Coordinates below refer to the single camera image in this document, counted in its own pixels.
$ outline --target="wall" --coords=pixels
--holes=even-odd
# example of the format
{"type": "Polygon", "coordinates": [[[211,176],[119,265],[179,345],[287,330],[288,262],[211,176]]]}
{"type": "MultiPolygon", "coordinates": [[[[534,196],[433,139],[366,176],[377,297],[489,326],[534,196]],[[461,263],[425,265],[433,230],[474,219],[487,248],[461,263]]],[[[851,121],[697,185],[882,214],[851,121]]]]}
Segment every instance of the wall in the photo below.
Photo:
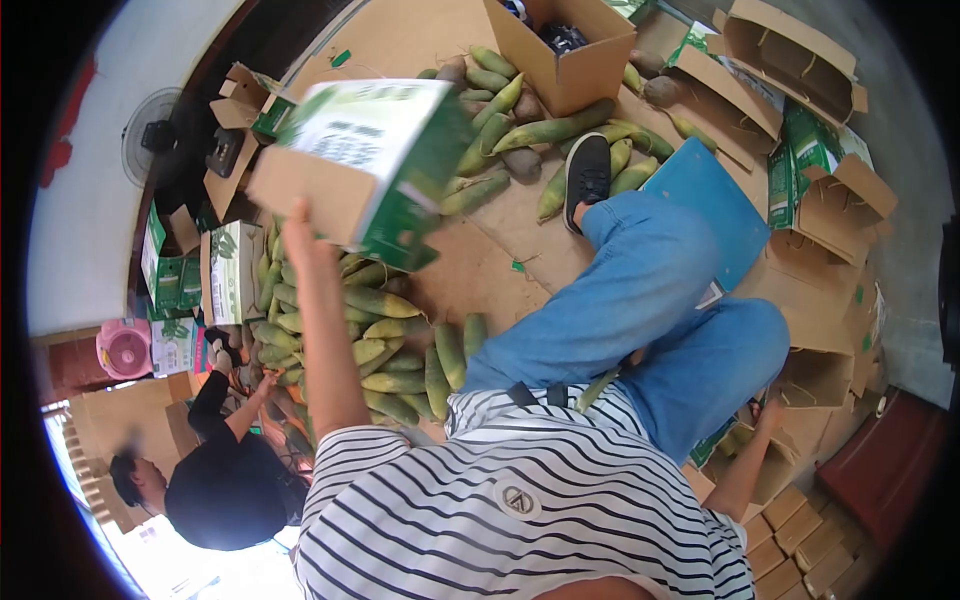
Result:
{"type": "Polygon", "coordinates": [[[186,83],[240,4],[129,0],[104,32],[67,136],[69,161],[36,194],[27,258],[32,337],[125,316],[141,190],[124,173],[121,132],[144,98],[186,83]]]}

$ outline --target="jeans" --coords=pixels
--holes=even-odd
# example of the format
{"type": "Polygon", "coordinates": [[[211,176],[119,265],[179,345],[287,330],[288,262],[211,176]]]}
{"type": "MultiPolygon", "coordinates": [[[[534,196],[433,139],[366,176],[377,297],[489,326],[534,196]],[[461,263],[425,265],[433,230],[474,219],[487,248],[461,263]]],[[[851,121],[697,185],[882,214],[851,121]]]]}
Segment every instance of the jeans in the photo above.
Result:
{"type": "Polygon", "coordinates": [[[490,338],[469,359],[461,392],[588,383],[646,347],[613,385],[654,445],[680,464],[780,372],[786,322],[760,299],[694,309],[717,264],[696,212],[624,192],[588,209],[582,230],[593,262],[542,309],[490,338]]]}

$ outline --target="hand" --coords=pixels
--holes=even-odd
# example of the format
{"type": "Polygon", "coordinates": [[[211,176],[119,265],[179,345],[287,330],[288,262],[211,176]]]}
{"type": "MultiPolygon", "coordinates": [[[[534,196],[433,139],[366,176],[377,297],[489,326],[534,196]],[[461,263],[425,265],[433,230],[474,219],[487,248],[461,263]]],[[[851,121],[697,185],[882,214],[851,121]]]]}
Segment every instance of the hand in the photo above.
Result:
{"type": "Polygon", "coordinates": [[[334,267],[333,271],[339,272],[336,268],[336,247],[326,240],[318,240],[310,227],[310,204],[305,198],[297,199],[290,217],[283,225],[283,247],[286,249],[287,258],[297,270],[297,274],[317,274],[325,273],[329,269],[323,267],[334,267]]]}
{"type": "Polygon", "coordinates": [[[270,391],[276,385],[276,379],[279,377],[275,372],[267,371],[263,374],[263,381],[257,386],[256,391],[250,396],[250,400],[265,401],[270,396],[270,391]]]}
{"type": "Polygon", "coordinates": [[[756,420],[756,431],[766,434],[773,434],[783,422],[783,416],[786,415],[786,409],[779,398],[767,398],[767,403],[760,411],[760,417],[756,420]]]}

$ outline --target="person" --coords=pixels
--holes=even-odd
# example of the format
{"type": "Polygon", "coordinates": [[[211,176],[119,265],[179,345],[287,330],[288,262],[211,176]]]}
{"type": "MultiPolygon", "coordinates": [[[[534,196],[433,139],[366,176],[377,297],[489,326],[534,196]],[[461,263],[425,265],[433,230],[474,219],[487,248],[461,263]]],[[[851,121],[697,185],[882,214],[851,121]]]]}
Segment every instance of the person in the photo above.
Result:
{"type": "Polygon", "coordinates": [[[371,425],[334,254],[297,204],[283,235],[319,440],[295,561],[308,598],[754,596],[737,521],[780,402],[703,506],[679,464],[778,374],[783,316],[731,297],[696,310],[717,265],[710,229],[642,191],[608,198],[602,135],[577,141],[565,176],[564,222],[595,258],[469,358],[447,441],[420,447],[371,425]],[[638,348],[635,368],[574,410],[638,348]]]}
{"type": "Polygon", "coordinates": [[[276,375],[266,373],[247,402],[224,417],[233,362],[223,341],[215,365],[187,417],[202,443],[174,468],[169,486],[156,465],[128,446],[110,462],[113,485],[128,506],[166,515],[185,540],[201,548],[239,550],[299,525],[309,486],[291,473],[261,436],[250,432],[276,375]]]}

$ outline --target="white striped shirt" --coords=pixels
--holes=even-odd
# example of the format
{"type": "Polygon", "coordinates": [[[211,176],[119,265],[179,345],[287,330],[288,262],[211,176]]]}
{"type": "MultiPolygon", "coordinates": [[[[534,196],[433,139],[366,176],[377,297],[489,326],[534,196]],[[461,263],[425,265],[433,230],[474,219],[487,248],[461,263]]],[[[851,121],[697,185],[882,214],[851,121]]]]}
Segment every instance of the white striped shirt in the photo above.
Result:
{"type": "Polygon", "coordinates": [[[317,447],[296,570],[307,598],[535,598],[619,576],[657,598],[751,598],[746,533],[700,507],[613,385],[581,415],[449,399],[446,443],[378,426],[317,447]]]}

